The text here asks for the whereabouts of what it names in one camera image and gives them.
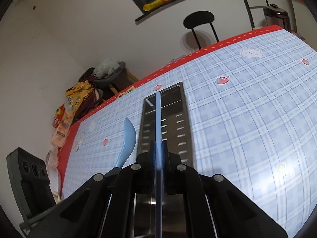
white wall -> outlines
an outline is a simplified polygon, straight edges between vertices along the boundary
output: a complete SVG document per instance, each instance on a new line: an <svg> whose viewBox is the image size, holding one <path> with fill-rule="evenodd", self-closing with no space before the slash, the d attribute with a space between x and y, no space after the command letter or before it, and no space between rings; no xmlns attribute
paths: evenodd
<svg viewBox="0 0 317 238"><path fill-rule="evenodd" d="M145 77L171 59L197 49L184 18L198 10L215 15L214 26L220 40L250 31L243 0L185 0L136 25L142 15L132 0L27 0L30 7L54 36L84 68L105 58L127 62L137 77ZM269 0L288 10L287 0ZM210 26L197 28L215 42Z"/></svg>
<svg viewBox="0 0 317 238"><path fill-rule="evenodd" d="M21 214L7 171L6 156L17 147L45 159L50 149L54 111L84 69L15 0L0 21L0 204L20 231Z"/></svg>
<svg viewBox="0 0 317 238"><path fill-rule="evenodd" d="M305 38L314 50L317 51L317 22L308 7L298 0L292 0L295 11L297 32Z"/></svg>

blue plastic spatula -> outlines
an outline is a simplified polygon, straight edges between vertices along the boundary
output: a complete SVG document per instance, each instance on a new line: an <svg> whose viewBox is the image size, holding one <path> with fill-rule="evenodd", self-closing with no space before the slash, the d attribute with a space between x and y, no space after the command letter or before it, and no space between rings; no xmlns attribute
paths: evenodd
<svg viewBox="0 0 317 238"><path fill-rule="evenodd" d="M136 140L137 135L134 126L128 118L125 118L123 127L123 147L121 149L115 167L123 167L124 163L128 160L135 147Z"/></svg>

snack bag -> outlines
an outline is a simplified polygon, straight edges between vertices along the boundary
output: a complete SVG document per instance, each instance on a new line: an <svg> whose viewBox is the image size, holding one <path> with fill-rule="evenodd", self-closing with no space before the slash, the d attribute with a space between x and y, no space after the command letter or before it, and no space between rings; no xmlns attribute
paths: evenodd
<svg viewBox="0 0 317 238"><path fill-rule="evenodd" d="M73 121L73 112L72 112L72 107L68 106L64 112L64 115L61 119L61 123L59 126L56 128L51 144L53 146L57 146L58 148L61 148L66 140L68 130L70 128L70 125L72 124Z"/></svg>
<svg viewBox="0 0 317 238"><path fill-rule="evenodd" d="M149 12L151 10L153 10L154 8L160 6L161 4L168 2L170 0L155 0L154 2L151 3L147 3L145 5L143 5L143 10L146 12Z"/></svg>
<svg viewBox="0 0 317 238"><path fill-rule="evenodd" d="M64 104L62 106L58 107L56 112L55 112L54 120L53 120L53 127L54 128L57 128L57 126L59 126L59 124L61 123L61 119L62 119L64 112L65 112Z"/></svg>

blue plaid tablecloth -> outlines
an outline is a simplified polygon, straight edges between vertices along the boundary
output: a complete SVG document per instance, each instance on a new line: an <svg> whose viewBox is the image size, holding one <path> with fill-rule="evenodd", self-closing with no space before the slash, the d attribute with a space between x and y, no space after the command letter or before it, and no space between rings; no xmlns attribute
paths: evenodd
<svg viewBox="0 0 317 238"><path fill-rule="evenodd" d="M143 100L183 82L195 168L223 174L292 238L317 203L317 54L285 30L223 47L140 86L84 120L64 198L111 170L128 117L137 136ZM76 142L83 144L75 152ZM125 165L135 162L136 147Z"/></svg>

plastic bag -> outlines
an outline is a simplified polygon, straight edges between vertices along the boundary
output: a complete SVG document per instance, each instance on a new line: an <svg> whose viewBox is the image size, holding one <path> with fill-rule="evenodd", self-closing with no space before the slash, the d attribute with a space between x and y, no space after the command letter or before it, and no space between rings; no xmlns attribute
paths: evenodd
<svg viewBox="0 0 317 238"><path fill-rule="evenodd" d="M45 160L47 166L50 166L52 168L56 168L58 166L59 159L57 154L58 149L56 147L49 151Z"/></svg>
<svg viewBox="0 0 317 238"><path fill-rule="evenodd" d="M112 74L120 65L113 59L105 59L99 66L94 69L94 75L98 78L104 75Z"/></svg>
<svg viewBox="0 0 317 238"><path fill-rule="evenodd" d="M170 60L170 61L168 62L168 64L170 64L171 62L175 62L175 61L177 61L177 60L179 60L179 59L181 59L181 58L183 58L183 57L185 57L185 56L186 56L186 55L182 55L182 56L180 56L180 57L174 58L174 59Z"/></svg>

